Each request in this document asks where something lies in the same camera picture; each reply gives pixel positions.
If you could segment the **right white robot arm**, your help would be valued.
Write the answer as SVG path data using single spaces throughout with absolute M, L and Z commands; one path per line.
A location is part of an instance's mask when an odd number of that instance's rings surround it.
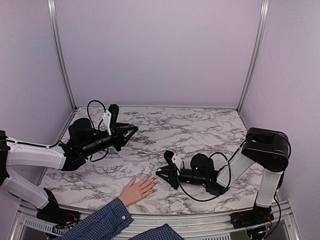
M 247 214 L 252 224 L 258 224 L 267 216 L 267 208 L 281 185 L 291 153 L 292 147 L 285 133 L 251 127 L 244 141 L 219 170 L 215 169 L 211 156 L 198 153 L 191 158 L 190 168 L 186 168 L 178 154 L 167 150 L 163 155 L 167 165 L 159 168 L 156 175 L 175 190 L 181 189 L 183 184 L 202 186 L 216 199 L 225 194 L 252 165 L 260 165 L 263 174 L 256 206 Z

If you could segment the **blue checkered sleeve forearm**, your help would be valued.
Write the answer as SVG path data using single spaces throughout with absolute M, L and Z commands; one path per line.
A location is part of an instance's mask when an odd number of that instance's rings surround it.
M 110 240 L 126 229 L 133 218 L 119 198 L 87 216 L 57 240 Z

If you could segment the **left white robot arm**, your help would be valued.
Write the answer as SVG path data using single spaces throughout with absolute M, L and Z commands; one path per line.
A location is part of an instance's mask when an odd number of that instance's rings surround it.
M 13 166 L 35 166 L 75 171 L 83 166 L 88 157 L 113 147 L 120 151 L 138 127 L 129 123 L 107 121 L 106 130 L 92 127 L 88 118 L 77 119 L 68 127 L 69 140 L 56 146 L 23 143 L 9 139 L 4 131 L 0 133 L 0 188 L 21 198 L 53 223 L 63 219 L 63 211 L 49 190 L 38 187 L 13 170 Z

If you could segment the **person's bare hand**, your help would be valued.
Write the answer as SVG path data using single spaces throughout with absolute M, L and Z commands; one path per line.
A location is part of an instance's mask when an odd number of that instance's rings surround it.
M 117 197 L 125 207 L 132 206 L 157 191 L 155 189 L 157 185 L 155 177 L 147 175 L 140 181 L 136 180 L 136 178 L 133 178 Z

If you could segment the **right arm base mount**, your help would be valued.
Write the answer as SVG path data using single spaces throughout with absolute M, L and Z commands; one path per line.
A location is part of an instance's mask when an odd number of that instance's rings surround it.
M 230 223 L 234 229 L 269 223 L 274 219 L 271 207 L 254 206 L 253 209 L 234 212 L 230 215 Z

